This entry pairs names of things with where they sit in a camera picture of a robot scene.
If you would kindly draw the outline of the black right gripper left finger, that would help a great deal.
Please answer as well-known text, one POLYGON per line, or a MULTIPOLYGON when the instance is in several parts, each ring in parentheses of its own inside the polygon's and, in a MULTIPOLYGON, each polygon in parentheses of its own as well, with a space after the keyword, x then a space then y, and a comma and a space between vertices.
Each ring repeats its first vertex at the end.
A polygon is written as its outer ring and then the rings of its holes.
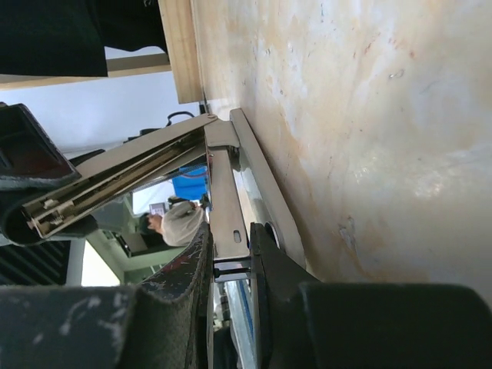
POLYGON ((1 290, 3 368, 206 368, 213 237, 139 284, 1 290))

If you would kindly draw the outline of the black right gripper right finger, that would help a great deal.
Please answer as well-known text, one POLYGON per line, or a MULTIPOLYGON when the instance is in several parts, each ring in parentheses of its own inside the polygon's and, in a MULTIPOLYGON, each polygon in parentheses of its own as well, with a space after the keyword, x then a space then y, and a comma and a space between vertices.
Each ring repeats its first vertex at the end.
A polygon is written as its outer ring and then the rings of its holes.
POLYGON ((489 368, 491 311, 455 284, 324 283, 251 225, 260 368, 489 368))

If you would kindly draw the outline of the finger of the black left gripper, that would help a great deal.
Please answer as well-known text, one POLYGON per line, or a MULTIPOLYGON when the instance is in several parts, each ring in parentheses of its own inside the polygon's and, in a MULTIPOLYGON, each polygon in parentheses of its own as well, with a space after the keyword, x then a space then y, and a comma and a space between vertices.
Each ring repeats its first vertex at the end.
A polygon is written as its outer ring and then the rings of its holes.
POLYGON ((1 189, 55 189, 81 177, 23 104, 1 104, 1 189))

